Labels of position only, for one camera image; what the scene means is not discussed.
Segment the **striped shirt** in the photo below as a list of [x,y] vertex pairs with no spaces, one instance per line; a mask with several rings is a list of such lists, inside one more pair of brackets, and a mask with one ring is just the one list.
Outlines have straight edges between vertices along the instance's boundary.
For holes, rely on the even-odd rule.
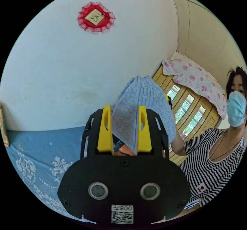
[[244,154],[244,138],[225,159],[213,162],[209,152],[226,129],[210,128],[185,142],[187,158],[180,164],[191,190],[185,209],[210,202],[225,187],[237,169]]

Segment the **red lace ornament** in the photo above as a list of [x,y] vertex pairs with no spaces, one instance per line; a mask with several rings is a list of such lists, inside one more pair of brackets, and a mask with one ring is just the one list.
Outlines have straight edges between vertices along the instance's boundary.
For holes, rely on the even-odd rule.
[[[104,15],[104,19],[97,25],[85,19],[94,9]],[[84,30],[90,29],[92,32],[103,32],[104,30],[109,29],[113,25],[115,19],[114,14],[106,9],[100,2],[90,2],[83,6],[77,18],[80,27]]]

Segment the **pink floral curtain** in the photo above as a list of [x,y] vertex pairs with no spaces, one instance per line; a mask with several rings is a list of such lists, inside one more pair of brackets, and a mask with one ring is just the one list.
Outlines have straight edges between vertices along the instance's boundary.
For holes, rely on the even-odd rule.
[[227,102],[224,94],[197,64],[175,59],[164,60],[162,65],[164,75],[174,75],[173,81],[175,83],[189,87],[196,94],[205,97],[216,106],[220,117],[225,119]]

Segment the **face mask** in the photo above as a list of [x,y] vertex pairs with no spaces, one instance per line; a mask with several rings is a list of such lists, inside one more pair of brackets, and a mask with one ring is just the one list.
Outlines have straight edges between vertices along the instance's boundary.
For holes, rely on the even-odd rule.
[[238,91],[231,92],[227,103],[228,122],[232,127],[238,127],[244,122],[247,101]]

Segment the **screw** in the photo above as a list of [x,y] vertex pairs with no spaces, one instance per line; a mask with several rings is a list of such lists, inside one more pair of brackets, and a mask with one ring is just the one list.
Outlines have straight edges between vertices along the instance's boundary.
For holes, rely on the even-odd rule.
[[64,200],[64,204],[67,206],[67,207],[70,207],[70,202],[68,200]]
[[128,166],[128,161],[127,160],[122,160],[121,162],[120,162],[120,165],[121,166],[123,166],[123,167],[126,167],[126,166]]
[[181,209],[185,204],[185,201],[181,201],[179,204],[178,204],[178,208]]

